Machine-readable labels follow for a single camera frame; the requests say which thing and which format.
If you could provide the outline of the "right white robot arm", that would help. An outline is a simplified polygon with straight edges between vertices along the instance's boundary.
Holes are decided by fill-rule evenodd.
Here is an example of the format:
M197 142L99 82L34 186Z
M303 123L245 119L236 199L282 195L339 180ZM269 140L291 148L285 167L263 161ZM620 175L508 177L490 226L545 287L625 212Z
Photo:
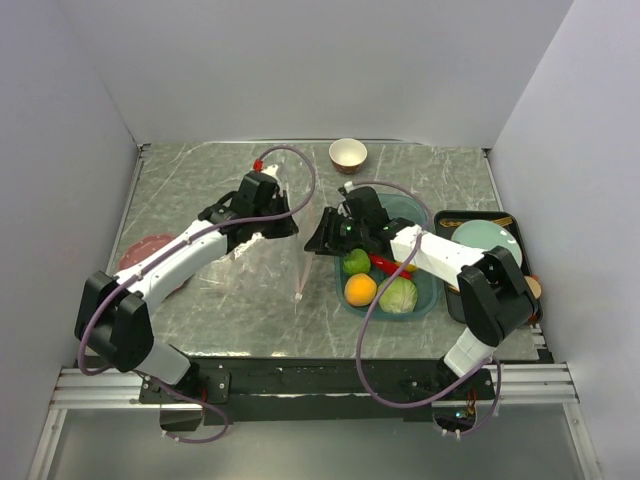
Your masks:
M347 182L343 201L324 209L305 250L344 256L362 249L413 265L458 289L466 328L444 356L439 390L460 398L473 384L471 371L493 357L496 348L537 312L538 300L511 252L461 245L437 236L417 222L391 217L370 182Z

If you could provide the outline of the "black serving tray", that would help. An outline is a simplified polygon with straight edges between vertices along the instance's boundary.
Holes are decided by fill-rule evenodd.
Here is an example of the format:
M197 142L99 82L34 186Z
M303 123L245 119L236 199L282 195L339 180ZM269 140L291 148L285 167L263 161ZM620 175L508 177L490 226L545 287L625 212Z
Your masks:
M531 273L516 219L502 211L442 210L434 217L435 233L464 246L490 250L506 248L519 265L534 298L539 301L542 287Z

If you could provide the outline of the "pale green cabbage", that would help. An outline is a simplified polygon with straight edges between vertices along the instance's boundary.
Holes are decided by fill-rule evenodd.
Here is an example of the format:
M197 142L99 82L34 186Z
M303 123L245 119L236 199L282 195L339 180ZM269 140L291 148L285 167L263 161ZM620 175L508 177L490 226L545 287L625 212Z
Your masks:
M386 288L381 295L378 305L389 314L405 314L414 311L418 301L416 285L408 279L397 277L393 281L385 279L378 287L378 291Z

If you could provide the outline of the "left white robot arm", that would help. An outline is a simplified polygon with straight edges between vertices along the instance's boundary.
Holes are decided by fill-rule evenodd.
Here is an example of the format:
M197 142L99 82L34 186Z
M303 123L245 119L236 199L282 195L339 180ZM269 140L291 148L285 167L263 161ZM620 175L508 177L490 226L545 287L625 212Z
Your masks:
M139 263L109 276L94 273L84 285L74 334L107 367L136 371L163 382L172 399L202 393L197 363L156 339L151 316L192 275L223 258L256 234L285 238L297 233L282 169L250 171L240 187L204 209L185 232Z

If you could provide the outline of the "orange fruit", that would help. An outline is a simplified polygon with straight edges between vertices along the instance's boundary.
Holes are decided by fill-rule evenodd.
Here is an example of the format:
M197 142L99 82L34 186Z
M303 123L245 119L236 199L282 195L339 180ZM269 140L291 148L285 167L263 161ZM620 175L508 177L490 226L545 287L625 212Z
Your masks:
M353 307L368 306L377 294L377 284L368 274L358 273L347 280L343 294Z

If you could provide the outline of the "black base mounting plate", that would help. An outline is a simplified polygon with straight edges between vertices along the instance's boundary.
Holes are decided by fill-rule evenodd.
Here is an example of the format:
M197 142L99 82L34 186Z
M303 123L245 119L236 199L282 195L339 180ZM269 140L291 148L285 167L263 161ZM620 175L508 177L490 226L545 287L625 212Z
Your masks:
M259 421L359 420L400 418L429 422L431 406L410 408L456 377L443 362L428 359L298 359L211 357L198 359L196 388L187 403L146 380L139 393L144 406L161 409L162 426L172 432L198 425Z

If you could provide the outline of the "small green lettuce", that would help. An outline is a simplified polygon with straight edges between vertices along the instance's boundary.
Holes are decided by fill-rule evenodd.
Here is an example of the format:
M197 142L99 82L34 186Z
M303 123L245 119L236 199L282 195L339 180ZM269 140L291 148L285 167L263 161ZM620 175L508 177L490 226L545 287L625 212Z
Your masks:
M342 259L342 269L346 275L368 274L371 269L371 261L368 254L362 249L353 249Z

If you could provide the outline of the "red chili pepper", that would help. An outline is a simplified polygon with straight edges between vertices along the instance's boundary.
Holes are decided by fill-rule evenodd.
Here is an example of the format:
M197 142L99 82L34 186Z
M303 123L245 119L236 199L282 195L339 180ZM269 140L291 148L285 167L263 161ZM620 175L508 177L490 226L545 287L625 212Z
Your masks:
M381 272L385 273L388 276L393 275L396 271L400 271L399 276L405 278L407 280L412 279L412 274L410 271L406 269L401 269L400 265L396 262L388 260L382 256L368 253L369 260L373 266L378 268Z

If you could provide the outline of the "light green plate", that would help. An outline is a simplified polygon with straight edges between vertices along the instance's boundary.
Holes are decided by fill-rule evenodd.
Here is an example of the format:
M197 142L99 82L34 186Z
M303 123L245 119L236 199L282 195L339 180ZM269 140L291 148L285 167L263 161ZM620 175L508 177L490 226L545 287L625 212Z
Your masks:
M522 266L523 252L516 238L505 228L487 220L470 220L456 228L451 240L464 246L489 251L496 246L506 248Z

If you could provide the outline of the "wooden chopsticks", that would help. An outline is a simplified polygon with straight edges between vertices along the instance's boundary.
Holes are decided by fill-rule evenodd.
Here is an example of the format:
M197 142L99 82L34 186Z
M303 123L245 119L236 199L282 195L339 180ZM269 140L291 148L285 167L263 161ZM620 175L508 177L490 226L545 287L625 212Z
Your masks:
M511 216L506 216L506 217L501 217L501 218L497 218L497 219L492 219L490 220L490 223L498 225L502 228L506 228L509 225L513 225L514 224L514 219Z

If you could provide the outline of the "beige ceramic bowl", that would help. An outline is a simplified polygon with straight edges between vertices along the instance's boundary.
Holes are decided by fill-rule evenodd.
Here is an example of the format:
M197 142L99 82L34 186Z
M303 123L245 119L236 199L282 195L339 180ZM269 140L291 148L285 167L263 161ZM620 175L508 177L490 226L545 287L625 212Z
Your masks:
M329 146L328 153L334 168L347 175L357 173L368 157L366 146L353 138L334 141Z

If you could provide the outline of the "pink plate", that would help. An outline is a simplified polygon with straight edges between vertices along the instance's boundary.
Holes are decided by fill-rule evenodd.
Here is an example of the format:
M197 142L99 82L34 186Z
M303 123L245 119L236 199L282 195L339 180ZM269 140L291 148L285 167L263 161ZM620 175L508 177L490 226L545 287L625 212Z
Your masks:
M119 261L116 277L124 279L125 276L121 274L122 271L128 270L146 260L148 257L169 245L174 239L175 237L168 233L155 234L146 236L131 245Z

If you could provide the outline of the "clear zip top bag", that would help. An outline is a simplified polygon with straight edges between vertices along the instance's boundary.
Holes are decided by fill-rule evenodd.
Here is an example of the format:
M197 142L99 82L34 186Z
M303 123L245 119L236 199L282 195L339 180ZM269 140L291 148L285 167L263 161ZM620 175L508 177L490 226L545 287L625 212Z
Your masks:
M254 162L253 172L240 186L222 196L202 217L213 223L250 216L269 216L302 209L274 222L233 225L223 228L230 252L212 263L211 278L228 289L249 296L279 296L294 303L303 298L310 277L312 256L303 244L318 220L319 207L305 203L314 178L306 162L289 164L287 149L273 151Z

